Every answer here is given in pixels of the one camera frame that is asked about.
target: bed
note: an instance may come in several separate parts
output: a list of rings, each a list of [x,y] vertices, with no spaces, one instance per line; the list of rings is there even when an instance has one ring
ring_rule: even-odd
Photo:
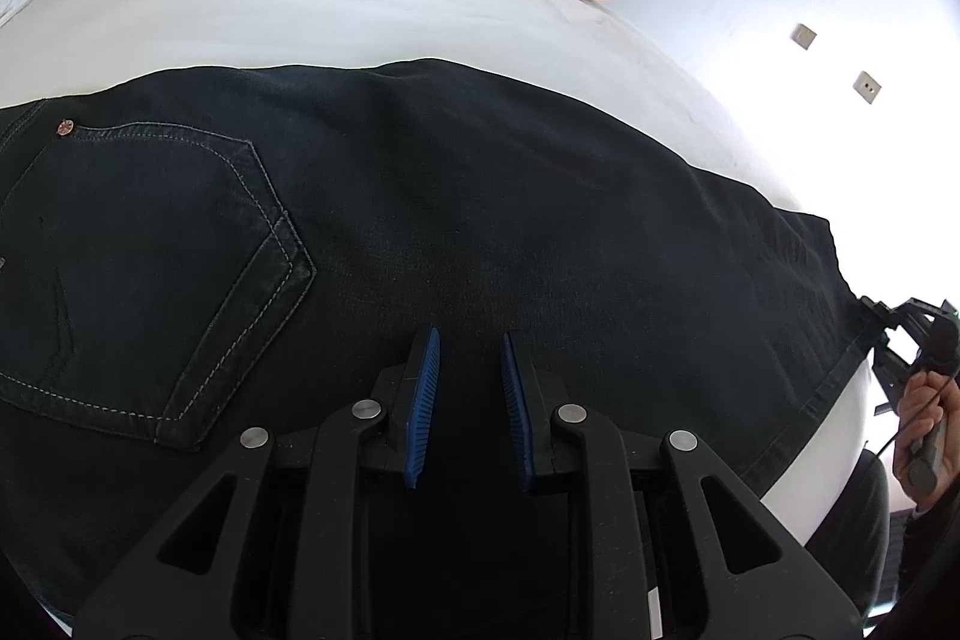
[[[0,109],[195,67],[368,70],[437,59],[563,95],[690,167],[803,205],[736,124],[644,35],[582,0],[0,0]],[[871,375],[850,373],[763,501],[805,542],[853,470]]]

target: light switch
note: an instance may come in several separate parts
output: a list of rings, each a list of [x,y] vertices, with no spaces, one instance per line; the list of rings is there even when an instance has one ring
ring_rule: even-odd
[[[796,28],[793,29],[793,33],[790,35],[790,38],[799,44],[803,49],[810,49],[810,44],[813,44],[813,40],[817,38],[817,32],[807,28],[803,23],[800,23]]]
[[[872,104],[880,92],[880,82],[877,82],[865,71],[861,71],[860,76],[858,76],[856,82],[853,83],[853,90],[862,95],[863,100],[866,101],[867,104]]]

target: black gripper frame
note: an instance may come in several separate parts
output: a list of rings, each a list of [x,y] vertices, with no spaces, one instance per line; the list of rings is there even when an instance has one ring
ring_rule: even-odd
[[[504,335],[502,374],[522,482],[568,493],[566,637],[650,640],[644,515],[664,638],[863,637],[853,603],[702,439],[571,407],[520,332]]]
[[[886,335],[874,348],[874,374],[895,410],[907,381],[917,372],[934,371],[956,377],[960,371],[960,320],[949,301],[935,307],[920,299],[909,299],[896,309],[866,296],[860,301],[887,329],[903,328],[917,343],[917,357],[910,363],[894,353]]]
[[[373,638],[367,497],[415,487],[439,353],[422,327],[370,399],[237,437],[86,602],[75,640]]]

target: person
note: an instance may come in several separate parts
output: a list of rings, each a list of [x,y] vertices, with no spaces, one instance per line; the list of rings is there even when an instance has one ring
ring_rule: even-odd
[[[930,400],[938,393],[939,403],[931,405]],[[899,594],[904,594],[936,551],[960,509],[960,389],[957,382],[936,372],[914,375],[907,383],[896,414],[902,429],[896,437],[894,477],[906,495],[917,503],[904,530],[898,586]],[[947,426],[937,485],[931,493],[920,496],[906,480],[907,449],[915,439],[929,434],[943,418]]]
[[[941,392],[939,404],[930,404]],[[920,372],[908,381],[896,414],[902,429],[895,440],[894,475],[917,503],[904,530],[898,584],[902,595],[937,550],[960,509],[960,389],[956,381],[943,375]],[[946,445],[937,486],[920,496],[906,480],[907,449],[915,439],[929,434],[944,415]],[[886,468],[874,453],[865,450],[840,497],[805,545],[864,619],[880,593],[889,534]]]

